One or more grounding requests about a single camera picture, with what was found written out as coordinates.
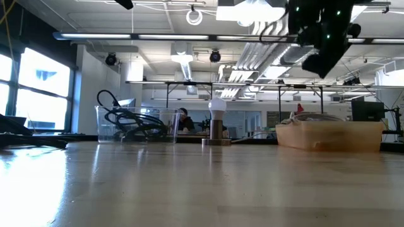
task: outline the table surface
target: table surface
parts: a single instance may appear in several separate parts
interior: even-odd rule
[[[0,226],[403,226],[404,156],[73,143],[0,151]]]

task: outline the security camera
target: security camera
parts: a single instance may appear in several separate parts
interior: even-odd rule
[[[116,66],[118,64],[118,59],[116,58],[116,53],[109,53],[108,57],[105,59],[105,63],[108,66]]]
[[[212,54],[210,55],[210,62],[212,63],[218,63],[220,62],[220,59],[222,57],[220,56],[219,50],[212,50]]]

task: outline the window frame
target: window frame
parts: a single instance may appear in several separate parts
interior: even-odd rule
[[[51,57],[41,53],[41,51],[38,51],[37,49],[31,48],[31,47],[25,47],[25,48],[34,50],[34,51],[38,52],[39,54],[42,54],[42,55],[52,59]],[[9,49],[7,50],[5,48],[0,48],[0,54],[11,58]],[[68,95],[67,95],[67,97],[65,97],[65,96],[61,96],[61,95],[58,95],[58,94],[55,94],[55,93],[52,93],[49,91],[44,91],[41,89],[32,88],[29,86],[19,84],[18,77],[19,77],[20,67],[21,67],[21,55],[22,55],[22,53],[20,53],[20,52],[13,52],[14,59],[12,61],[12,66],[11,66],[12,69],[11,69],[10,80],[5,81],[3,79],[0,79],[0,83],[6,84],[9,86],[8,102],[7,102],[7,106],[6,106],[6,115],[9,115],[9,116],[16,115],[18,89],[29,90],[32,92],[36,92],[36,93],[40,93],[43,95],[52,96],[52,97],[56,97],[56,98],[63,98],[63,99],[66,99],[67,104],[68,104],[68,106],[66,108],[65,119],[64,119],[64,129],[63,130],[60,130],[60,129],[36,129],[35,131],[36,132],[71,132],[71,123],[72,123],[72,114],[73,114],[74,81],[75,81],[75,77],[76,77],[75,68],[67,66],[70,69],[70,75],[69,75],[69,84],[68,84],[68,86],[69,86]]]

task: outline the white light bulb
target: white light bulb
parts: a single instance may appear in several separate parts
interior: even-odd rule
[[[223,120],[223,115],[226,111],[227,104],[221,98],[214,98],[209,103],[209,110],[212,114],[212,120]]]

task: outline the person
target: person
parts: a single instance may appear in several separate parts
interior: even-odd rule
[[[194,122],[188,117],[188,111],[185,108],[180,108],[180,114],[178,130],[184,132],[191,132],[194,130]]]

